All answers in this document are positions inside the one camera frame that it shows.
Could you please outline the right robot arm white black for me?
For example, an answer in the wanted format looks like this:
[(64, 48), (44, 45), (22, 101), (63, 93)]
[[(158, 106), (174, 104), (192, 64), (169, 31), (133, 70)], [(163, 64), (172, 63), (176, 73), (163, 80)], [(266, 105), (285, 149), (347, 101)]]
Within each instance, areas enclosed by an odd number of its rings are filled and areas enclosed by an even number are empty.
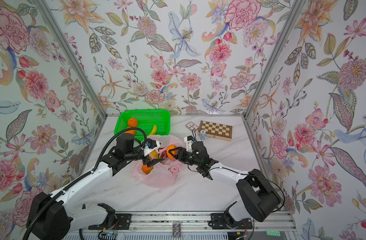
[(238, 190), (241, 200), (224, 211), (230, 220), (263, 222), (281, 203), (282, 198), (260, 170), (246, 172), (226, 167), (209, 156), (203, 142), (193, 142), (188, 146), (188, 150), (183, 147), (167, 150), (168, 156), (188, 166), (196, 166), (197, 172), (204, 178)]

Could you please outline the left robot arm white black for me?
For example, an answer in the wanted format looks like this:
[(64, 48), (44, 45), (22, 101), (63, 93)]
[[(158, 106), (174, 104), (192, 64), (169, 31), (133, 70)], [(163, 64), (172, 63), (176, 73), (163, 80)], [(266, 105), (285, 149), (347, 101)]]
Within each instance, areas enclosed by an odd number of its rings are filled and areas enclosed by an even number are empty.
[(160, 142), (144, 138), (138, 146), (131, 134), (116, 134), (104, 146), (96, 164), (83, 175), (49, 194), (34, 197), (23, 236), (34, 234), (41, 240), (61, 240), (68, 233), (89, 226), (109, 229), (117, 224), (116, 211), (100, 203), (90, 208), (76, 204), (101, 183), (114, 177), (133, 161), (152, 164), (149, 155), (160, 148)]

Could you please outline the pink plastic bag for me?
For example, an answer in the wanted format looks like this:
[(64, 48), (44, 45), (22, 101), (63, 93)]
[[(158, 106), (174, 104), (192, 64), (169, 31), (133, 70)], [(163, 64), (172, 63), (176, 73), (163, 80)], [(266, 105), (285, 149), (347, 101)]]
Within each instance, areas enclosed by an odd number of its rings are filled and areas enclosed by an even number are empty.
[[(184, 143), (179, 138), (173, 135), (149, 136), (150, 139), (160, 142), (159, 149), (167, 149), (170, 145), (176, 145), (177, 147), (183, 147)], [(145, 185), (163, 189), (171, 186), (178, 174), (182, 171), (184, 164), (178, 160), (171, 160), (166, 158), (164, 161), (157, 163), (151, 168), (143, 165), (143, 162), (136, 162), (132, 169), (132, 175), (137, 181), (141, 181)]]

